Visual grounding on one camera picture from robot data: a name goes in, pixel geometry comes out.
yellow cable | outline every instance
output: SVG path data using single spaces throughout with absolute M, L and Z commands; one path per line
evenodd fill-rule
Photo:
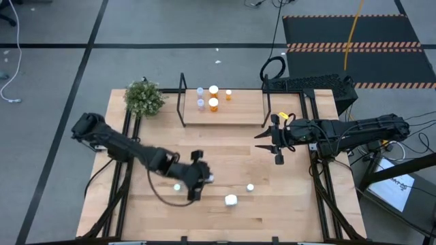
M 345 60 L 344 60 L 344 62 L 343 62 L 343 70 L 344 70 L 344 71 L 347 70 L 347 60 L 348 60 L 349 43 L 352 41 L 353 32 L 354 32 L 354 27 L 356 27 L 357 19 L 359 18 L 360 11 L 362 10 L 362 7 L 363 7 L 363 1 L 364 1 L 364 0 L 360 0 L 359 10 L 357 11 L 356 17 L 354 17 L 354 22 L 353 22 L 352 31 L 349 32 L 348 42 L 347 42 L 347 49 L 345 50 Z

wooden table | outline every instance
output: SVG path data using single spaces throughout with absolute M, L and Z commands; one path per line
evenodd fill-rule
M 124 90 L 113 90 L 106 122 L 121 131 L 125 116 Z M 145 168 L 134 163 L 129 199 L 123 229 L 123 240 L 180 241 L 258 241 L 270 242 L 272 236 L 281 242 L 321 242 L 322 232 L 317 210 L 313 179 L 308 173 L 307 146 L 296 152 L 283 151 L 284 165 L 274 164 L 274 155 L 255 148 L 270 144 L 270 138 L 255 140 L 264 131 L 259 126 L 190 125 L 183 128 L 176 113 L 177 94 L 166 94 L 166 104 L 158 115 L 142 119 L 139 137 L 142 144 L 168 148 L 181 154 L 181 161 L 190 163 L 192 150 L 204 151 L 204 161 L 211 167 L 215 182 L 207 185 L 202 199 L 186 208 L 161 203 L 149 187 Z M 320 118 L 337 119 L 331 91 L 315 91 Z M 295 94 L 271 94 L 272 113 L 293 112 L 302 117 L 300 99 Z M 338 160 L 347 163 L 345 153 Z M 93 173 L 108 161 L 105 152 L 97 153 Z M 86 233 L 108 204 L 114 165 L 94 180 L 88 189 L 77 235 Z M 356 231 L 366 236 L 351 171 L 331 163 L 330 172 L 337 206 Z M 186 202 L 186 192 L 173 190 L 175 180 L 152 176 L 158 193 L 168 201 Z M 248 193 L 247 184 L 254 184 Z M 228 208 L 224 197 L 238 196 L 238 205 Z M 116 221 L 119 211 L 115 210 Z M 330 236 L 334 237 L 331 213 L 326 208 Z M 114 234 L 115 225 L 111 227 Z

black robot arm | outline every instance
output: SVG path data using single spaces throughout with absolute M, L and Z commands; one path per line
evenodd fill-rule
M 279 128 L 279 116 L 271 115 L 272 126 L 255 138 L 272 138 L 272 146 L 257 146 L 277 154 L 276 164 L 283 164 L 282 148 L 293 150 L 293 146 L 314 144 L 321 159 L 331 159 L 342 150 L 353 149 L 375 140 L 394 140 L 401 142 L 410 134 L 409 124 L 394 114 L 341 122 L 339 120 L 293 120 Z
M 201 150 L 191 153 L 192 164 L 179 163 L 179 154 L 165 148 L 143 146 L 135 140 L 113 130 L 104 121 L 104 117 L 94 113 L 84 113 L 72 128 L 72 138 L 79 142 L 98 144 L 108 149 L 110 158 L 126 162 L 136 157 L 149 171 L 167 178 L 185 183 L 188 200 L 200 200 L 202 186 L 213 181 L 213 175 L 207 163 L 201 161 Z

potted plant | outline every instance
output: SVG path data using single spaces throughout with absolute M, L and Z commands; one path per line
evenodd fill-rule
M 142 78 L 142 81 L 132 82 L 124 94 L 127 109 L 139 117 L 156 115 L 165 103 L 165 97 L 157 85 L 145 77 Z

paper sheet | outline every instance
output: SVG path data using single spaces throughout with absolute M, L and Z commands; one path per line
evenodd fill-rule
M 393 166 L 394 165 L 389 162 L 389 160 L 382 159 L 376 171 L 378 172 Z M 405 174 L 371 184 L 368 189 L 380 199 L 402 212 L 411 190 L 411 188 L 407 186 L 413 186 L 414 181 L 412 177 Z

